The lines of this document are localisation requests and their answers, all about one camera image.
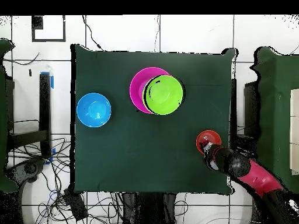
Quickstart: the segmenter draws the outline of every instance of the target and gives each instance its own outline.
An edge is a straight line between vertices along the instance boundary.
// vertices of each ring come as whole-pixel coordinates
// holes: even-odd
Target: cable
[[[19,65],[29,65],[29,64],[31,64],[31,63],[33,63],[35,60],[36,60],[36,58],[37,58],[37,56],[39,55],[40,53],[38,53],[37,55],[36,55],[36,57],[33,59],[33,60],[31,60],[30,62],[28,62],[28,63],[25,63],[25,64],[21,64],[21,63],[19,63],[19,62],[16,62],[15,60],[9,60],[9,59],[3,59],[4,61],[8,61],[8,62],[15,62],[16,64],[19,64]]]
[[[175,215],[175,216],[181,216],[181,215],[184,215],[187,211],[188,211],[188,209],[189,209],[189,206],[188,206],[188,204],[187,204],[187,202],[186,201],[184,201],[184,200],[180,200],[180,201],[177,201],[177,202],[175,202],[175,205],[178,203],[178,202],[183,202],[184,203],[184,213],[180,213],[180,214],[178,214],[178,215]]]
[[[235,219],[235,218],[216,218],[213,220],[210,220],[209,222],[207,222],[206,224],[209,224],[212,221],[216,221],[216,220],[220,220],[220,219],[228,219],[228,220],[236,220],[236,221],[247,221],[247,222],[254,222],[254,223],[261,223],[261,222],[255,222],[253,220],[246,220],[246,219]]]
[[[158,35],[159,31],[160,31],[160,24],[159,24],[158,20],[159,20],[159,15],[157,16],[157,24],[159,25],[159,29],[158,29],[158,31],[157,31],[157,33],[156,33],[154,52],[156,52],[157,35]]]
[[[83,18],[83,22],[84,22],[84,24],[88,27],[89,31],[91,31],[91,28],[86,24],[83,15],[82,15],[82,18]],[[98,47],[98,49],[101,49],[102,51],[104,51],[103,48],[102,48],[102,47],[101,47],[101,46],[100,46],[100,45],[93,39],[93,37],[92,37],[92,31],[91,31],[91,39],[92,39],[92,41],[96,44],[96,46]]]

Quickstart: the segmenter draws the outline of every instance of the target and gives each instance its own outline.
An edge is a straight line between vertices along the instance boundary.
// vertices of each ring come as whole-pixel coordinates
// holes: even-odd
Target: tile grout line
[[[159,15],[159,53],[161,52],[161,15]]]
[[[87,210],[86,224],[88,224],[88,192],[86,192],[86,210]]]
[[[12,16],[11,16],[11,41],[12,41]],[[13,80],[13,55],[12,55],[12,53],[11,53],[11,60],[12,60],[12,80]],[[12,133],[13,134],[15,133],[15,125],[13,125],[13,127],[12,127]],[[15,166],[15,150],[13,150],[13,166]]]
[[[232,47],[235,45],[235,15],[232,16]]]
[[[15,59],[14,61],[32,61],[32,59]],[[71,62],[68,59],[36,59],[35,62],[43,62],[43,61],[50,61],[50,62]]]
[[[15,59],[14,61],[20,61],[20,62],[27,62],[32,61],[32,59]],[[71,62],[71,60],[68,59],[36,59],[35,62]],[[237,64],[254,64],[253,61],[236,61]]]
[[[22,204],[22,206],[38,207],[39,204]],[[99,204],[98,205],[96,205],[96,204],[86,204],[86,206],[88,206],[88,207],[102,207],[102,206],[108,207],[109,204],[101,204],[101,205],[99,205]],[[177,204],[175,206],[176,207],[183,207],[183,206],[186,206],[186,205],[185,204]],[[188,206],[191,206],[191,207],[227,207],[228,204],[188,204]],[[242,204],[232,204],[231,206],[233,206],[233,207],[252,207],[252,205],[242,205]]]

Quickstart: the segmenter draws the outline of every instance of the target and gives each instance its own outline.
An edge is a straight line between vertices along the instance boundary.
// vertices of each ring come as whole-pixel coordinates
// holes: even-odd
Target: bowl
[[[143,103],[152,113],[167,115],[173,113],[182,103],[184,87],[170,75],[152,78],[144,87]]]
[[[87,127],[100,127],[108,122],[111,105],[103,95],[88,93],[77,104],[77,116]]]
[[[158,67],[147,67],[140,70],[132,79],[130,84],[130,97],[133,104],[140,111],[151,114],[151,112],[144,106],[142,102],[142,93],[144,86],[154,77],[159,75],[169,75],[167,71],[164,71]]]

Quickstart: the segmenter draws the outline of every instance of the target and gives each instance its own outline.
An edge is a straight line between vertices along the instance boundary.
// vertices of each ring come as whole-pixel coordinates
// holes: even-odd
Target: black cable
[[[91,31],[91,28],[86,24],[83,15],[82,15],[82,18],[83,18],[83,22],[84,22],[84,24],[88,27],[89,31]],[[100,46],[100,45],[93,39],[93,37],[92,37],[92,31],[91,31],[91,39],[92,39],[92,41],[96,44],[96,46],[98,47],[98,49],[101,49],[102,51],[104,51],[103,48],[102,48],[102,47],[101,47],[101,46]]]
[[[8,61],[8,62],[15,62],[16,64],[19,64],[19,65],[29,65],[29,64],[33,63],[33,62],[36,60],[36,58],[37,58],[37,56],[38,56],[39,54],[40,54],[40,53],[38,53],[38,54],[36,55],[36,57],[35,57],[33,60],[31,60],[30,62],[25,63],[25,64],[21,64],[21,63],[15,61],[15,60],[10,60],[10,59],[3,59],[3,60],[4,60],[4,61]]]
[[[184,211],[184,213],[180,213],[180,214],[175,215],[175,216],[181,216],[181,215],[184,215],[184,214],[188,211],[188,209],[189,209],[189,206],[188,206],[188,204],[187,204],[186,201],[184,201],[184,200],[177,201],[177,202],[175,202],[175,205],[176,205],[178,202],[183,202],[183,203],[184,203],[184,210],[185,210],[185,205],[187,206],[187,210]]]
[[[160,28],[159,28],[159,30],[158,30],[157,33],[156,33],[154,52],[156,52],[156,42],[157,42],[157,35],[158,35],[159,31],[160,31]]]

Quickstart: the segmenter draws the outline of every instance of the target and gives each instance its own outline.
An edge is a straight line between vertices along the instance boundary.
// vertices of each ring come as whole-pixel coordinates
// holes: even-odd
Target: dark green table
[[[299,176],[290,170],[290,98],[291,90],[299,88],[299,55],[261,47],[252,68],[260,80],[259,161],[289,190],[299,193]]]
[[[222,55],[74,49],[76,105],[96,92],[112,106],[100,128],[76,117],[76,191],[231,193],[227,177],[204,165],[196,137],[212,129],[228,145],[234,49]],[[185,85],[185,101],[174,113],[145,114],[131,102],[130,82],[145,67],[160,67]]]

